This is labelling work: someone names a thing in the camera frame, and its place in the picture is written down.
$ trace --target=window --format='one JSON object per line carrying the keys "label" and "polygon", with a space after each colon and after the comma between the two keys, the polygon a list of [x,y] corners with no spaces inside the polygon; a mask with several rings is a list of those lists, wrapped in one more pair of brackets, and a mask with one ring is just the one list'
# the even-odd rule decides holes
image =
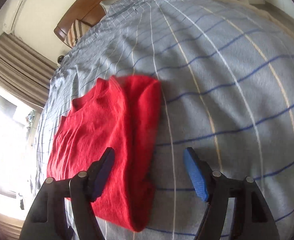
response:
{"label": "window", "polygon": [[31,111],[30,107],[0,88],[0,194],[17,198],[18,206],[20,194],[28,186],[26,135],[30,129],[26,117]]}

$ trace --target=striped pillow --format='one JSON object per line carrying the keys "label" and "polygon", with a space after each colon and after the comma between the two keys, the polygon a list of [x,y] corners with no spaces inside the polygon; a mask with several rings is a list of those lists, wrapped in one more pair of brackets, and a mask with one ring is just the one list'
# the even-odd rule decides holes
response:
{"label": "striped pillow", "polygon": [[65,43],[70,47],[74,47],[79,39],[90,29],[90,26],[79,20],[75,20],[69,29],[65,38]]}

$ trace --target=wooden headboard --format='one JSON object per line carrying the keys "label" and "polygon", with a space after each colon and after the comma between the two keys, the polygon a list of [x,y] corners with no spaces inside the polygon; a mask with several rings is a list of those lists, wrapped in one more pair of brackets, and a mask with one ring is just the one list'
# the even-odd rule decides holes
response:
{"label": "wooden headboard", "polygon": [[96,25],[104,16],[105,11],[100,6],[102,0],[76,0],[57,24],[54,33],[64,41],[66,35],[77,19],[90,26]]}

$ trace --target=metal screw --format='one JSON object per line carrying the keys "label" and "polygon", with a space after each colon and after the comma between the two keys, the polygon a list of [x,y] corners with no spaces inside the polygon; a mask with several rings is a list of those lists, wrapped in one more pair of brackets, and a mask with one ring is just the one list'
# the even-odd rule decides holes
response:
{"label": "metal screw", "polygon": [[252,177],[246,177],[247,182],[249,183],[253,183],[254,179]]}
{"label": "metal screw", "polygon": [[213,171],[213,176],[219,178],[221,176],[221,172],[220,171]]}
{"label": "metal screw", "polygon": [[87,176],[87,172],[85,171],[81,171],[80,173],[78,173],[78,177],[83,178]]}
{"label": "metal screw", "polygon": [[54,179],[52,178],[52,177],[49,177],[49,178],[47,178],[46,180],[45,180],[45,182],[47,183],[47,184],[50,184],[50,183],[52,183],[54,181]]}

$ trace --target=floor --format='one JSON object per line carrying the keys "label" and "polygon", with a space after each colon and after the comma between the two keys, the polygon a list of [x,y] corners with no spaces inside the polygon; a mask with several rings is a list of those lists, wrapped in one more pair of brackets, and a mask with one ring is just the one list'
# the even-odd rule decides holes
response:
{"label": "floor", "polygon": [[266,2],[265,4],[257,4],[254,5],[258,9],[265,10],[271,14],[274,18],[279,20],[283,25],[289,28],[294,33],[294,19],[290,17],[288,14],[273,6],[272,4]]}

